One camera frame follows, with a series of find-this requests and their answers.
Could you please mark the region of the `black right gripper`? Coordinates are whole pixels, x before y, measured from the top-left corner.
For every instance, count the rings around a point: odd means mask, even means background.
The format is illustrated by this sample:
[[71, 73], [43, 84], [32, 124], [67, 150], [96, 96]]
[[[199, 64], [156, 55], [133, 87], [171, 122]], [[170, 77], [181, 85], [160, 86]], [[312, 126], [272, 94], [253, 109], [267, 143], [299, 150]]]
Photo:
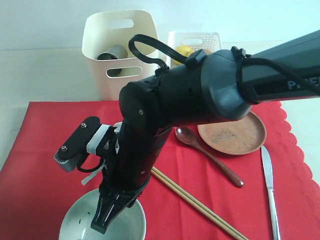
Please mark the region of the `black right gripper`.
[[102, 171], [99, 198], [90, 228], [105, 234], [111, 222], [125, 209], [130, 208], [148, 184], [154, 166], [172, 128], [160, 134], [139, 136], [126, 122], [119, 122], [118, 152], [113, 156], [114, 166]]

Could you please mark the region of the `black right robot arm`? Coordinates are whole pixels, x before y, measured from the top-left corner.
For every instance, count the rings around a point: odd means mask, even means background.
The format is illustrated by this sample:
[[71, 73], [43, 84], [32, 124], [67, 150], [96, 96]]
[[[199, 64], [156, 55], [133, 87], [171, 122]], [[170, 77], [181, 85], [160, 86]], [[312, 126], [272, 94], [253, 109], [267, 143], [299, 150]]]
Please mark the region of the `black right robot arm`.
[[123, 120], [108, 147], [111, 164], [91, 222], [101, 234], [142, 193], [173, 127], [237, 121], [262, 102], [320, 94], [313, 81], [320, 75], [318, 31], [254, 55], [232, 47], [185, 57], [143, 34], [134, 35], [128, 47], [158, 69], [119, 93]]

